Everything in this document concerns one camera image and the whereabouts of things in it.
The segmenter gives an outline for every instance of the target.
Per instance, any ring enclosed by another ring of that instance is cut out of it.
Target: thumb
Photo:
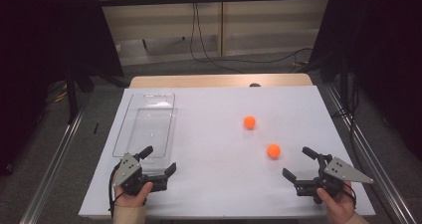
[[[338,207],[338,204],[334,201],[334,199],[332,199],[332,197],[323,188],[318,188],[316,190],[316,194],[323,201],[323,203],[325,203],[328,209],[334,210]]]
[[[151,192],[152,186],[153,186],[152,182],[147,182],[142,186],[139,193],[137,193],[136,199],[140,203],[142,203],[146,199],[146,196],[149,194],[149,192]]]

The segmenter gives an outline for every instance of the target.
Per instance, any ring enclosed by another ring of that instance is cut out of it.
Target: beige sleeve
[[[146,216],[145,206],[141,207],[114,207],[113,224],[144,224]]]
[[[353,216],[344,224],[367,224],[368,222],[363,219],[359,214],[354,213]]]

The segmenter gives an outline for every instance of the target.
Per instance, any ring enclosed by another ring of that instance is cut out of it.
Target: ping pong ball
[[[280,155],[280,152],[282,152],[282,150],[280,149],[280,147],[274,143],[268,145],[267,147],[267,153],[272,157],[272,158],[276,158]]]
[[[243,124],[246,128],[252,129],[255,126],[255,118],[253,116],[246,116],[245,119],[243,119]]]

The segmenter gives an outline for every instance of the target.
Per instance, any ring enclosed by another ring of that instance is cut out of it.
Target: gray carpet
[[[310,51],[297,55],[297,61],[307,61]],[[286,54],[262,54],[240,56],[231,59],[274,61]],[[227,66],[243,73],[288,73],[294,67],[294,57],[275,63],[241,63],[215,62],[218,66]],[[189,74],[234,74],[231,70],[215,67],[210,63],[196,61],[177,61],[159,64],[124,67],[126,78],[153,75],[189,75]],[[325,85],[321,83],[318,71],[310,72],[310,76],[319,88],[330,113],[336,112],[335,106],[328,96]],[[78,216],[90,180],[103,151],[106,138],[117,110],[122,89],[93,78],[97,84],[90,95],[78,131],[69,146],[59,175],[54,180],[44,209],[38,223],[109,223],[110,221],[94,221]],[[31,140],[15,162],[15,171],[11,176],[0,177],[0,223],[18,223],[25,213],[29,202],[38,188],[58,144],[67,128],[67,101],[49,104],[38,123]],[[360,104],[355,114],[356,123],[361,127],[365,137],[374,149],[383,168],[389,174],[401,195],[407,202],[416,220],[422,220],[419,210],[422,207],[422,162],[410,153],[403,144],[400,135],[394,128],[382,121],[383,115],[376,105],[360,90]],[[371,175],[370,169],[362,156],[354,156],[348,130],[341,118],[333,122],[344,142],[344,145],[355,166],[359,165]],[[379,185],[373,188],[365,186],[368,196],[377,213],[368,217],[371,223],[399,223],[394,211],[383,195]],[[287,223],[323,223],[323,219],[290,220]],[[281,220],[248,220],[247,223],[285,223]],[[204,221],[176,221],[175,223],[204,223]]]

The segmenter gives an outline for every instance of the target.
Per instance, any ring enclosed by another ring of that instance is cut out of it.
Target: person's right hand
[[[345,181],[344,183],[350,186],[349,181]],[[351,195],[351,190],[347,185],[344,185],[343,190]],[[317,189],[316,193],[326,205],[326,218],[329,223],[344,224],[353,216],[353,200],[343,192],[339,192],[334,198],[323,188]]]

